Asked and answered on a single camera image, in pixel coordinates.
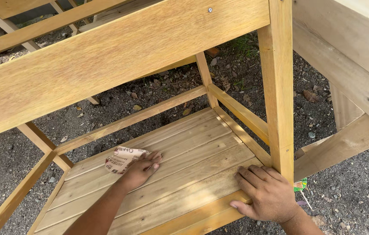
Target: wooden rail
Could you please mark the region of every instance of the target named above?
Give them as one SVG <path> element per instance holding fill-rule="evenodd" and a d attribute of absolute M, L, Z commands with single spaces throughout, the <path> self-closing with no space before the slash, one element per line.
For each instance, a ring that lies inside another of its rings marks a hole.
<path fill-rule="evenodd" d="M 267 145 L 270 144 L 268 139 L 268 126 L 265 121 L 244 107 L 244 105 L 234 100 L 234 98 L 230 97 L 217 86 L 210 84 L 208 89 L 223 105 L 239 118 L 239 120 L 260 137 L 260 139 L 262 139 Z"/>

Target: finger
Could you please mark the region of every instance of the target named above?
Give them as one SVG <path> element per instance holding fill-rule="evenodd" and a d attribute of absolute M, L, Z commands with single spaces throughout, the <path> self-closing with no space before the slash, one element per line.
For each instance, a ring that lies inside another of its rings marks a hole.
<path fill-rule="evenodd" d="M 252 219 L 256 219 L 257 215 L 254 211 L 254 209 L 252 208 L 252 206 L 250 205 L 247 205 L 245 204 L 244 202 L 242 201 L 237 201 L 237 200 L 234 200 L 234 201 L 231 201 L 229 203 L 229 205 L 231 205 L 232 207 L 234 207 L 235 209 L 237 209 L 237 211 L 242 214 L 242 215 L 245 215 L 245 216 L 248 216 Z"/>
<path fill-rule="evenodd" d="M 265 172 L 263 169 L 261 169 L 260 167 L 257 167 L 256 165 L 250 165 L 248 167 L 248 169 L 254 173 L 256 176 L 258 176 L 258 178 L 264 180 L 264 181 L 270 181 L 273 178 L 267 174 L 267 172 Z"/>
<path fill-rule="evenodd" d="M 261 184 L 262 180 L 258 178 L 258 176 L 256 176 L 255 174 L 253 174 L 252 172 L 250 172 L 249 170 L 247 170 L 242 166 L 238 167 L 238 173 L 240 173 L 244 179 L 246 179 L 248 182 L 250 182 L 250 184 L 254 185 L 256 188 L 258 188 L 259 185 Z"/>
<path fill-rule="evenodd" d="M 267 174 L 269 174 L 274 179 L 277 179 L 278 181 L 285 182 L 287 181 L 286 178 L 284 178 L 278 171 L 271 167 L 262 166 L 261 169 L 263 169 Z"/>

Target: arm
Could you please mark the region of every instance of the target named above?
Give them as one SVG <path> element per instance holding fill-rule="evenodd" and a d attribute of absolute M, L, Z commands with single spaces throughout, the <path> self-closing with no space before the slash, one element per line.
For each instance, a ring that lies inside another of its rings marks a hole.
<path fill-rule="evenodd" d="M 124 197 L 139 187 L 159 168 L 161 154 L 143 153 L 106 193 L 83 213 L 64 235 L 106 235 Z"/>
<path fill-rule="evenodd" d="M 252 198 L 252 205 L 242 201 L 229 204 L 242 215 L 254 220 L 270 220 L 281 225 L 288 235 L 317 234 L 323 232 L 296 203 L 293 185 L 275 169 L 251 165 L 240 166 L 234 174 L 241 189 Z"/>

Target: wooden crossbar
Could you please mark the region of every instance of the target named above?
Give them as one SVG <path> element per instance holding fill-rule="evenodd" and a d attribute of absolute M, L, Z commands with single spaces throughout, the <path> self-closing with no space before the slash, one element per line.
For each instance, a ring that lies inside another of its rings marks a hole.
<path fill-rule="evenodd" d="M 260 139 L 262 139 L 267 145 L 270 144 L 268 139 L 268 126 L 265 121 L 214 84 L 210 84 L 208 89 L 223 105 L 239 118 L 239 120 L 260 137 Z"/>
<path fill-rule="evenodd" d="M 173 98 L 170 98 L 168 100 L 164 100 L 163 102 L 160 102 L 158 104 L 155 104 L 149 108 L 146 108 L 144 110 L 141 110 L 139 112 L 136 112 L 135 114 L 129 115 L 125 118 L 119 119 L 111 124 L 108 124 L 106 126 L 102 126 L 99 129 L 96 129 L 94 131 L 90 131 L 82 136 L 79 136 L 75 139 L 72 139 L 70 141 L 67 141 L 63 144 L 60 144 L 55 148 L 55 152 L 60 155 L 63 153 L 66 153 L 72 149 L 78 148 L 82 145 L 85 145 L 87 143 L 90 143 L 92 141 L 95 141 L 99 138 L 102 138 L 103 136 L 107 136 L 115 131 L 118 131 L 122 128 L 125 128 L 127 126 L 130 126 L 132 124 L 135 124 L 137 122 L 140 122 L 142 120 L 145 120 L 149 117 L 152 117 L 154 115 L 157 115 L 161 112 L 164 112 L 168 109 L 171 109 L 179 104 L 183 104 L 184 102 L 187 102 L 189 100 L 192 100 L 194 98 L 197 98 L 201 95 L 206 94 L 206 89 L 204 86 L 199 86 L 197 88 L 193 88 L 187 92 L 184 92 L 182 94 L 179 94 Z"/>

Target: wooden beam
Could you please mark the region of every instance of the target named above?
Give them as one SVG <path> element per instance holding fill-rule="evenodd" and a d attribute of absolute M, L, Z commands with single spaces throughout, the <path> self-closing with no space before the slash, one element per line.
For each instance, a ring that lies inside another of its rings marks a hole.
<path fill-rule="evenodd" d="M 239 120 L 248 126 L 260 139 L 262 139 L 267 145 L 270 145 L 268 125 L 265 121 L 252 113 L 249 109 L 244 107 L 234 98 L 230 97 L 227 93 L 222 91 L 214 84 L 208 86 L 209 91 L 218 98 L 218 100 L 225 105 Z"/>
<path fill-rule="evenodd" d="M 206 88 L 208 101 L 211 108 L 218 107 L 218 99 L 208 90 L 208 86 L 212 84 L 212 78 L 210 77 L 208 64 L 206 63 L 205 54 L 199 52 L 196 55 L 196 63 L 199 69 L 200 77 L 202 78 L 203 85 Z"/>
<path fill-rule="evenodd" d="M 271 164 L 293 183 L 292 3 L 270 0 L 270 24 L 257 30 Z"/>
<path fill-rule="evenodd" d="M 337 131 L 348 126 L 365 112 L 342 93 L 334 84 L 329 83 L 331 88 L 332 105 L 334 109 L 335 124 Z"/>
<path fill-rule="evenodd" d="M 204 86 L 199 86 L 197 88 L 193 88 L 187 92 L 184 92 L 182 94 L 179 94 L 173 98 L 170 98 L 168 100 L 164 100 L 163 102 L 160 102 L 158 104 L 155 104 L 149 108 L 146 108 L 144 110 L 141 110 L 139 112 L 136 112 L 135 114 L 129 115 L 125 118 L 119 119 L 111 124 L 108 124 L 106 126 L 102 126 L 101 128 L 98 128 L 96 130 L 90 131 L 82 136 L 79 136 L 75 139 L 72 139 L 70 141 L 67 141 L 63 144 L 60 144 L 56 147 L 54 150 L 57 154 L 63 154 L 66 153 L 72 149 L 78 148 L 82 145 L 85 145 L 87 143 L 90 143 L 92 141 L 95 141 L 99 138 L 102 138 L 103 136 L 107 136 L 115 131 L 118 131 L 122 128 L 125 128 L 127 126 L 130 126 L 132 124 L 135 124 L 137 122 L 140 122 L 142 120 L 145 120 L 149 117 L 152 117 L 156 114 L 159 114 L 161 112 L 164 112 L 168 109 L 171 109 L 177 105 L 183 104 L 184 102 L 187 102 L 191 99 L 197 98 L 203 94 L 206 94 L 206 89 Z"/>
<path fill-rule="evenodd" d="M 56 154 L 54 152 L 45 154 L 35 165 L 35 167 L 32 168 L 28 175 L 22 180 L 18 187 L 16 187 L 9 197 L 6 198 L 4 203 L 0 206 L 0 229 L 28 194 L 29 190 L 41 177 L 42 173 L 46 170 L 55 156 Z"/>
<path fill-rule="evenodd" d="M 18 129 L 45 154 L 55 149 L 55 144 L 32 122 L 19 125 Z M 70 159 L 68 159 L 64 154 L 56 155 L 53 161 L 64 171 L 70 170 L 74 165 L 74 163 L 72 163 L 72 161 L 70 161 Z"/>
<path fill-rule="evenodd" d="M 102 8 L 101 2 L 94 0 L 37 24 L 65 13 L 76 13 L 76 9 L 82 6 L 90 9 L 88 7 L 96 6 L 94 2 Z M 216 10 L 209 13 L 204 1 L 165 0 L 1 64 L 0 132 L 134 80 L 270 22 L 266 0 L 219 0 L 209 5 Z M 94 35 L 104 40 L 96 40 Z M 72 66 L 73 58 L 77 58 L 75 67 Z"/>
<path fill-rule="evenodd" d="M 369 115 L 365 114 L 295 161 L 295 181 L 369 149 Z"/>
<path fill-rule="evenodd" d="M 221 107 L 213 108 L 222 120 L 232 129 L 244 144 L 255 154 L 255 157 L 260 160 L 264 166 L 271 167 L 270 155 L 253 139 L 247 132 L 244 131 Z"/>

